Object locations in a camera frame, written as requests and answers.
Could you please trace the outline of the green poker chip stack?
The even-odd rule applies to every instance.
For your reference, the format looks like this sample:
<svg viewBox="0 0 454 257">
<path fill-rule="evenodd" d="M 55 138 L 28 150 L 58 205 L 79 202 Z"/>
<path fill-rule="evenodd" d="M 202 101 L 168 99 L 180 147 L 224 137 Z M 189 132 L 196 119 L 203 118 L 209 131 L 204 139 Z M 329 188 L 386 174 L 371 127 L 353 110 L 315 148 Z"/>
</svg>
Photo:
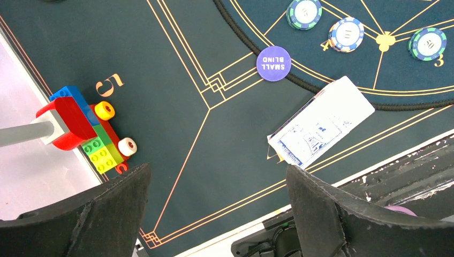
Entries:
<svg viewBox="0 0 454 257">
<path fill-rule="evenodd" d="M 417 30 L 407 44 L 410 55 L 420 61 L 434 61 L 442 56 L 447 36 L 439 28 L 424 27 Z"/>
</svg>

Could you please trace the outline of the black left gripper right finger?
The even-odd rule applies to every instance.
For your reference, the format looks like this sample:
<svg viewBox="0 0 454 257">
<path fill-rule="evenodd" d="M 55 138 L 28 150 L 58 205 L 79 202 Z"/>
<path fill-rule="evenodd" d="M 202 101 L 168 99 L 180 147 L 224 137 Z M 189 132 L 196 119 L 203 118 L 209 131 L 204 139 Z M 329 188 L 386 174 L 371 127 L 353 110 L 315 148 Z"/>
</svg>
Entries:
<svg viewBox="0 0 454 257">
<path fill-rule="evenodd" d="M 289 165 L 286 184 L 303 256 L 453 256 L 453 223 L 370 203 Z"/>
</svg>

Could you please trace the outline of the white pink poker chip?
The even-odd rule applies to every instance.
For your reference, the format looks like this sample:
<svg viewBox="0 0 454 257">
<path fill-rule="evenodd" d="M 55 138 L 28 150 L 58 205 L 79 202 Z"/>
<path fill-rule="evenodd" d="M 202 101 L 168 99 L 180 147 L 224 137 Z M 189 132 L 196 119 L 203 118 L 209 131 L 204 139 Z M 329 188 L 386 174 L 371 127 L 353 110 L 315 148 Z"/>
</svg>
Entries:
<svg viewBox="0 0 454 257">
<path fill-rule="evenodd" d="M 362 43 L 365 30 L 362 22 L 354 17 L 337 21 L 328 33 L 328 42 L 339 52 L 351 52 Z"/>
</svg>

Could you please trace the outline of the purple small blind button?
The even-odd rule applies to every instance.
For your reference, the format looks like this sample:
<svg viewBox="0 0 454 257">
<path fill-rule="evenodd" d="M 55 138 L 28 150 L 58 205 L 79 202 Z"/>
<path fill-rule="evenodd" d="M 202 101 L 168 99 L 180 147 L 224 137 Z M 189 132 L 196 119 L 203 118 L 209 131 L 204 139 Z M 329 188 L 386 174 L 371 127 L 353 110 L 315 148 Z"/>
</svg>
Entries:
<svg viewBox="0 0 454 257">
<path fill-rule="evenodd" d="M 256 69 L 264 80 L 280 81 L 290 73 L 291 57 L 280 46 L 266 47 L 257 56 Z"/>
</svg>

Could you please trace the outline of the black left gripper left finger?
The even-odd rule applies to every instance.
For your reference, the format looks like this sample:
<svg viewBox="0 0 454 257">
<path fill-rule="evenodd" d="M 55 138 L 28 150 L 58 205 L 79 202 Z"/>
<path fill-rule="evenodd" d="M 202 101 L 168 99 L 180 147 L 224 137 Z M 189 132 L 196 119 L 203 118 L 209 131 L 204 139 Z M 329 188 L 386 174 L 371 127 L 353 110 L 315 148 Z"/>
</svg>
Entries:
<svg viewBox="0 0 454 257">
<path fill-rule="evenodd" d="M 132 256 L 151 178 L 144 163 L 67 199 L 1 221 L 1 256 Z"/>
</svg>

